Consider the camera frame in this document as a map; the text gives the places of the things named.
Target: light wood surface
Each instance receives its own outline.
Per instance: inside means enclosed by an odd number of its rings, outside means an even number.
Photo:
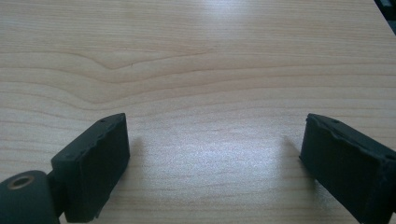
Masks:
[[[93,223],[357,223],[298,159],[305,117],[396,148],[395,75],[372,0],[0,1],[0,181],[125,112]]]

